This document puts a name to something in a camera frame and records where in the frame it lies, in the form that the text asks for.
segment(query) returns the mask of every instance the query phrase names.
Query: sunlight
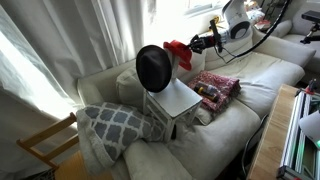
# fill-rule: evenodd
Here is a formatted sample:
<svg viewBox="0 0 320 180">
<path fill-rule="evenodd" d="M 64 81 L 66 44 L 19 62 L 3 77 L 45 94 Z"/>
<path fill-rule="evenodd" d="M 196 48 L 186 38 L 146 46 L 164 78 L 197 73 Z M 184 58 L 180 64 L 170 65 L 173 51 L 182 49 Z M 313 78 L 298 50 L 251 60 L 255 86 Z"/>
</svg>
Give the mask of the sunlight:
<svg viewBox="0 0 320 180">
<path fill-rule="evenodd" d="M 75 111 L 1 31 L 0 42 L 0 52 L 4 55 L 1 68 L 2 72 L 6 71 L 0 77 L 4 89 L 8 89 L 39 110 L 57 118 L 64 118 Z"/>
</svg>

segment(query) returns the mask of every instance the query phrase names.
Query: small table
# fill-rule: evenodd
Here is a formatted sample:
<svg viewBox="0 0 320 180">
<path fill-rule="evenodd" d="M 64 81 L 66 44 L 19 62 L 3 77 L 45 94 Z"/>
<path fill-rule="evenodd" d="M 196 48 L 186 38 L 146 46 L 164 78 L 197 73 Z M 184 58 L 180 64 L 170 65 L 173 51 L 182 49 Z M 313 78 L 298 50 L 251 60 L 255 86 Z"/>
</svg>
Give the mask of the small table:
<svg viewBox="0 0 320 180">
<path fill-rule="evenodd" d="M 188 115 L 186 123 L 187 125 L 192 123 L 202 97 L 179 79 L 174 78 L 159 93 L 145 90 L 143 101 L 143 113 L 147 115 L 151 112 L 166 127 L 164 141 L 168 142 L 176 120 Z"/>
<path fill-rule="evenodd" d="M 247 179 L 276 179 L 297 90 L 288 85 L 280 87 Z"/>
</svg>

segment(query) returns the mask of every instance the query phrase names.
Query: black hat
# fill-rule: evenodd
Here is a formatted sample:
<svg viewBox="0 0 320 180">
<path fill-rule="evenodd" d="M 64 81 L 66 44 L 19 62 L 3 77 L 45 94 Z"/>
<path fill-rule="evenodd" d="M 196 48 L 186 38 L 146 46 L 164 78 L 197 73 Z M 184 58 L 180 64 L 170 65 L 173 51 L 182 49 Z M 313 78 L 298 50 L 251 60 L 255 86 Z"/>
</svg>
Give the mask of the black hat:
<svg viewBox="0 0 320 180">
<path fill-rule="evenodd" d="M 138 52 L 136 69 L 142 86 L 155 93 L 167 87 L 172 75 L 167 52 L 155 45 L 145 46 Z"/>
</svg>

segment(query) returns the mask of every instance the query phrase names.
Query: pillow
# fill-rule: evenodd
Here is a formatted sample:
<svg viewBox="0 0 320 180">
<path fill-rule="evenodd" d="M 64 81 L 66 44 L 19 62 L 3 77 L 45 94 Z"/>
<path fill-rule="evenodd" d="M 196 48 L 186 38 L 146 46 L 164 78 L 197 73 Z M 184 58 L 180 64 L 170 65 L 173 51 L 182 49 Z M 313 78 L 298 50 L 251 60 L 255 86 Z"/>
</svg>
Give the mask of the pillow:
<svg viewBox="0 0 320 180">
<path fill-rule="evenodd" d="M 80 150 L 90 174 L 110 168 L 137 139 L 162 141 L 165 132 L 160 121 L 120 104 L 88 105 L 76 116 Z"/>
<path fill-rule="evenodd" d="M 195 78 L 193 78 L 188 83 L 188 86 L 191 89 L 194 89 L 196 84 L 199 82 L 212 85 L 218 90 L 218 100 L 215 102 L 200 94 L 203 98 L 201 103 L 201 108 L 203 109 L 198 109 L 196 112 L 196 117 L 202 124 L 208 125 L 215 118 L 215 116 L 227 108 L 228 103 L 233 97 L 238 96 L 241 87 L 239 84 L 239 79 L 216 75 L 204 70 L 201 71 Z"/>
<path fill-rule="evenodd" d="M 187 71 L 179 66 L 177 70 L 177 77 L 183 83 L 189 82 L 201 70 L 204 69 L 205 51 L 202 54 L 192 53 L 191 71 Z M 122 104 L 130 105 L 138 108 L 139 111 L 143 109 L 143 86 L 141 85 L 136 67 L 130 67 L 122 72 L 116 80 L 117 95 Z"/>
</svg>

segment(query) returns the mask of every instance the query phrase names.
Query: white couch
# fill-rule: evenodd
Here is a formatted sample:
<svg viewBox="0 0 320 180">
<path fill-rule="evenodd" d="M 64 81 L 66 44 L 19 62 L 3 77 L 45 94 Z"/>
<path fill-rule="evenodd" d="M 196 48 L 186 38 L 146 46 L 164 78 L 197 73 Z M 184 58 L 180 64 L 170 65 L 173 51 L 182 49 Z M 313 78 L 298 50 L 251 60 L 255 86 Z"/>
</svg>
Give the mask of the white couch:
<svg viewBox="0 0 320 180">
<path fill-rule="evenodd" d="M 304 67 L 306 74 L 302 78 L 302 81 L 305 83 L 308 83 L 313 78 L 320 77 L 320 41 L 312 41 L 310 44 L 300 43 L 300 41 L 303 40 L 310 32 L 310 29 L 313 26 L 312 21 L 302 19 L 301 17 L 303 13 L 309 10 L 320 12 L 320 3 L 304 2 L 298 10 L 295 11 L 295 14 L 291 19 L 279 23 L 275 31 L 272 33 L 273 36 L 316 50 L 314 57 Z M 314 33 L 314 35 L 320 35 L 320 31 Z"/>
<path fill-rule="evenodd" d="M 227 44 L 233 54 L 247 50 L 263 36 L 253 29 L 252 36 Z M 303 67 L 315 50 L 270 37 L 248 55 L 225 64 L 214 49 L 193 54 L 191 72 L 178 69 L 185 83 L 200 70 L 240 79 L 241 94 L 227 110 L 204 126 L 195 120 L 187 127 L 177 124 L 176 139 L 167 144 L 131 144 L 112 167 L 115 179 L 215 179 L 244 148 L 247 140 L 268 114 L 281 84 L 295 85 L 303 76 Z M 225 59 L 231 56 L 223 52 Z M 142 106 L 142 86 L 135 61 L 78 80 L 84 105 L 114 102 Z"/>
</svg>

